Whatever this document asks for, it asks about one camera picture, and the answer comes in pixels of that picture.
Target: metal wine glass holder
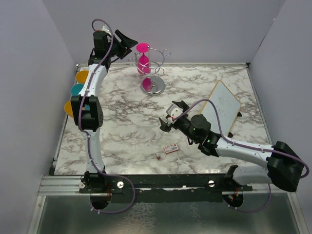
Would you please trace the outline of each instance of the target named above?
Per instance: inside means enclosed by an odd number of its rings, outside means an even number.
[[[165,57],[171,55],[171,52],[169,51],[169,49],[164,49],[163,51],[160,51],[158,49],[151,48],[150,46],[148,46],[147,48],[148,48],[147,55],[148,55],[149,61],[146,64],[142,64],[139,61],[139,58],[143,55],[143,53],[141,52],[135,53],[135,57],[130,58],[128,61],[130,62],[134,60],[135,65],[137,67],[137,71],[145,76],[145,78],[141,82],[142,92],[149,96],[157,96],[157,95],[162,94],[166,87],[165,82],[159,76],[165,73],[165,70],[161,68],[161,66],[165,62]],[[161,63],[151,61],[151,57],[150,57],[151,51],[156,51],[162,55]]]

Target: dark gray floor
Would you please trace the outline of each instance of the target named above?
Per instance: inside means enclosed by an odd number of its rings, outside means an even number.
[[[244,209],[262,206],[267,194],[245,196]],[[39,234],[298,234],[287,194],[273,194],[257,213],[240,213],[225,203],[138,203],[122,214],[91,212],[89,198],[47,197]],[[117,210],[124,204],[111,204]]]

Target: white board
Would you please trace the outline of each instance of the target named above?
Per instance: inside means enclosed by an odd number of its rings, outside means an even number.
[[[222,133],[227,136],[237,117],[241,104],[222,81],[218,81],[208,98],[218,111]],[[210,103],[204,105],[201,114],[211,123],[211,131],[220,133],[215,110]]]

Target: white marble tabletop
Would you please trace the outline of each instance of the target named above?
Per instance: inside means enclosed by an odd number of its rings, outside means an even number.
[[[171,101],[191,105],[207,98],[215,83],[222,80],[242,103],[231,132],[234,139],[268,144],[258,104],[243,65],[165,66],[162,75],[166,90],[149,97],[140,90],[142,76],[133,66],[111,67],[99,94],[104,113],[100,131],[101,153],[109,174],[225,173],[237,159],[206,156],[196,145],[188,145],[177,130],[159,129],[158,117],[165,118]],[[191,112],[198,114],[203,103]],[[177,143],[179,151],[165,154],[164,147]],[[68,117],[59,151],[55,175],[82,175],[86,168],[84,141],[74,120]]]

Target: wall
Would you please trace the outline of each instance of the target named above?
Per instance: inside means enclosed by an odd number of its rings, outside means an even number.
[[[75,64],[41,0],[0,8],[0,233],[27,233]]]
[[[312,1],[287,0],[256,53],[251,77],[273,141],[288,142],[312,167]],[[312,175],[298,197],[312,233]]]
[[[86,63],[93,48],[95,18],[153,48],[169,48],[167,61],[250,62],[284,1],[43,0],[76,63]]]

